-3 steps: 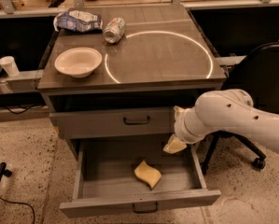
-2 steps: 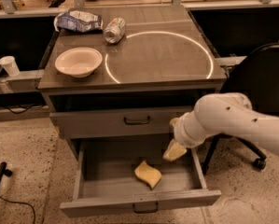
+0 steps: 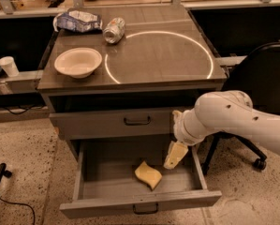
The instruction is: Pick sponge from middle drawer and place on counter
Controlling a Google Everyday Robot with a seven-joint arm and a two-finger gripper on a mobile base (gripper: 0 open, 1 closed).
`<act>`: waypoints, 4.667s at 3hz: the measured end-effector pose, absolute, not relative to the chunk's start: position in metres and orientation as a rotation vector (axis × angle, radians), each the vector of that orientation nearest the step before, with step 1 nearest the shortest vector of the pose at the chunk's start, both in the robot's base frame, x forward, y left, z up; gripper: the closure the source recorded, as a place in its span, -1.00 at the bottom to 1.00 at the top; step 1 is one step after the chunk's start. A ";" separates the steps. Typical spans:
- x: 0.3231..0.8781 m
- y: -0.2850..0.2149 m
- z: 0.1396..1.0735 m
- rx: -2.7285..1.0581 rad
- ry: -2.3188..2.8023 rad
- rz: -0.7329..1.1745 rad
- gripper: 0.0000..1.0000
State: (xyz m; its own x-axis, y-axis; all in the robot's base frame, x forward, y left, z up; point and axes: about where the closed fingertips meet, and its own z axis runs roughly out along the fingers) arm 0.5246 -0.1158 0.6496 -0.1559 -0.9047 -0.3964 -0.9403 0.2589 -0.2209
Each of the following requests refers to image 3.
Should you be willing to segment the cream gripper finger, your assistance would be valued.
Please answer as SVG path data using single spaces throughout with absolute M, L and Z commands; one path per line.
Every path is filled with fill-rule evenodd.
M 171 142 L 166 156 L 164 167 L 174 169 L 188 152 L 188 146 L 181 142 Z

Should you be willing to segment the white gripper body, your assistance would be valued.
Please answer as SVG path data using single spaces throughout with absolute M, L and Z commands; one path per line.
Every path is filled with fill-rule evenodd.
M 208 135 L 207 128 L 198 120 L 195 110 L 173 111 L 173 133 L 178 142 L 188 146 L 201 143 Z

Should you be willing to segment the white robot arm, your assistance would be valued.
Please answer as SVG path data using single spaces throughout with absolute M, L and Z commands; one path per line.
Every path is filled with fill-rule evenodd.
M 251 98 L 242 91 L 206 93 L 192 109 L 172 114 L 176 140 L 169 145 L 164 162 L 169 170 L 178 165 L 190 146 L 217 132 L 246 138 L 280 156 L 280 115 L 255 110 Z

